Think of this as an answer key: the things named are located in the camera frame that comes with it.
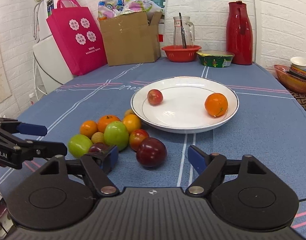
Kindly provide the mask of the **dark red plum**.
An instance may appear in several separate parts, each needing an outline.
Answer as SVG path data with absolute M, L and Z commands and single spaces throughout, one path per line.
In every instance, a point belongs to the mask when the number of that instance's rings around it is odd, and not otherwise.
M 101 151 L 107 150 L 107 148 L 109 148 L 109 146 L 107 146 L 105 143 L 98 142 L 98 143 L 93 144 L 93 145 L 89 148 L 88 152 L 89 152 L 89 153 L 101 152 Z
M 136 152 L 137 161 L 144 167 L 155 168 L 165 162 L 167 149 L 165 145 L 156 138 L 145 138 Z

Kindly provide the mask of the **cardboard box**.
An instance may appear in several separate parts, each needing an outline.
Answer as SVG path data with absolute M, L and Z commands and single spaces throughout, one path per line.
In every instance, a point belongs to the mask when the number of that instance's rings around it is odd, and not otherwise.
M 161 12 L 155 12 L 149 21 L 146 12 L 134 12 L 100 21 L 108 65 L 157 61 L 161 57 L 161 16 Z

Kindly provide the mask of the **small tan longan fruit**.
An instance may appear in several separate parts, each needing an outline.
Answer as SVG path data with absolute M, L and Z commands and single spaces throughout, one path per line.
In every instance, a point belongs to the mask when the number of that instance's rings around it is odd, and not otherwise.
M 92 135 L 91 137 L 91 141 L 92 143 L 94 144 L 97 144 L 97 143 L 104 143 L 105 140 L 104 140 L 104 135 L 102 132 L 96 132 Z

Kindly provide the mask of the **floral cloth bundle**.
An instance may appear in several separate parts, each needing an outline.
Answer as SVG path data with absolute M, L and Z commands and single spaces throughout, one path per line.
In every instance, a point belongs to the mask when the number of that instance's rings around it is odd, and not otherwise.
M 108 0 L 98 4 L 99 21 L 120 15 L 145 12 L 150 21 L 155 12 L 163 12 L 163 9 L 152 0 Z

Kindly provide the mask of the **red thermos jug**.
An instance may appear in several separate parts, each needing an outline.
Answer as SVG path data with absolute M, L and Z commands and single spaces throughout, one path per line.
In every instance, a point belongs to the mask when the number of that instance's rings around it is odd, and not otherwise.
M 229 2 L 229 15 L 226 23 L 226 50 L 234 54 L 232 63 L 251 65 L 253 57 L 253 32 L 242 1 Z

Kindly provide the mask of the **small red apple front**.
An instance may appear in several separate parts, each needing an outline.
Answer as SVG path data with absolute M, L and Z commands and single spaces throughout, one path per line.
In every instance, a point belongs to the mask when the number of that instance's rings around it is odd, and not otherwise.
M 163 94 L 157 89 L 152 89 L 147 94 L 147 100 L 150 105 L 159 105 L 163 101 Z

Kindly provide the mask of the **pink tote bag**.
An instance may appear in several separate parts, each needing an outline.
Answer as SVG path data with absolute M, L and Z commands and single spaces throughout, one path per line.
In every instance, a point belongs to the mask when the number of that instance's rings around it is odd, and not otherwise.
M 85 75 L 107 64 L 102 34 L 88 7 L 58 0 L 46 22 L 71 74 Z

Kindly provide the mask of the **red plastic basket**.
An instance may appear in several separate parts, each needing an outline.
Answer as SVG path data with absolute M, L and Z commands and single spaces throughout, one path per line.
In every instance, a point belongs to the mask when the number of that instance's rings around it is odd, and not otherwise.
M 196 60 L 197 52 L 202 49 L 201 46 L 193 45 L 183 48 L 182 46 L 164 46 L 162 50 L 171 62 L 192 62 Z

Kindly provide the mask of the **white plate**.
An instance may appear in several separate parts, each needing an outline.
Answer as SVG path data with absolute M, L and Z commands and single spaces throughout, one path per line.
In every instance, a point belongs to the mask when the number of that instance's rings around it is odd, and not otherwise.
M 150 105 L 147 94 L 157 89 L 163 101 Z M 228 110 L 220 117 L 210 116 L 205 109 L 206 98 L 221 93 L 228 100 Z M 216 129 L 227 123 L 239 109 L 237 94 L 225 85 L 193 76 L 178 76 L 158 80 L 142 87 L 131 97 L 131 109 L 148 125 L 162 131 L 193 134 Z

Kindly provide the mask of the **orange with black mark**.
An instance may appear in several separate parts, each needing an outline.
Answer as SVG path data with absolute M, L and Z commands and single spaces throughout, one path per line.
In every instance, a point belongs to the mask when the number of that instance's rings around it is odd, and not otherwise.
M 104 133 L 108 124 L 114 121 L 120 121 L 120 119 L 115 115 L 104 115 L 97 122 L 97 130 Z

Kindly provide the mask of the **large orange with stem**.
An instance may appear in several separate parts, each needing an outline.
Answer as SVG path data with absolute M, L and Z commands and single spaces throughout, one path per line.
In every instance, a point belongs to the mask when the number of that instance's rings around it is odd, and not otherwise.
M 205 100 L 205 109 L 212 117 L 223 116 L 228 110 L 228 100 L 221 93 L 210 94 Z

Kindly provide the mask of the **red yellow apple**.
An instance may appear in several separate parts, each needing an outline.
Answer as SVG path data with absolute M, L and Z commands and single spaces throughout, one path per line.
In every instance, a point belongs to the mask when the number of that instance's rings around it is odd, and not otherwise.
M 148 138 L 149 134 L 143 129 L 136 129 L 129 135 L 129 146 L 135 152 L 138 150 L 141 142 Z

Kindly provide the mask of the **small orange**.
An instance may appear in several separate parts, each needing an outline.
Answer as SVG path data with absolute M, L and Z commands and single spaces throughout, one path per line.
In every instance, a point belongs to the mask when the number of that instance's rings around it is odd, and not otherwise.
M 97 123 L 93 120 L 87 120 L 80 126 L 80 134 L 85 135 L 89 139 L 98 132 Z

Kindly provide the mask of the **green apple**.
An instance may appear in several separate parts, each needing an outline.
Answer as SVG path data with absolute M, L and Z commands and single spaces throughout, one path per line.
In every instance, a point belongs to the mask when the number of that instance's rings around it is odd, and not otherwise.
M 117 146 L 119 152 L 123 151 L 129 142 L 129 133 L 121 121 L 113 121 L 106 126 L 104 141 L 108 146 Z
M 76 134 L 68 142 L 68 151 L 74 158 L 80 158 L 88 153 L 92 145 L 93 143 L 88 137 Z

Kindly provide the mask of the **small yellow fruit behind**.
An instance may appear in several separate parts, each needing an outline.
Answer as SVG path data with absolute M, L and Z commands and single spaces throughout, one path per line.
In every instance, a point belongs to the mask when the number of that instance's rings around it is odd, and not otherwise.
M 131 114 L 135 115 L 135 113 L 134 113 L 134 111 L 132 109 L 128 109 L 127 111 L 125 111 L 124 117 L 126 117 L 128 115 L 131 115 Z

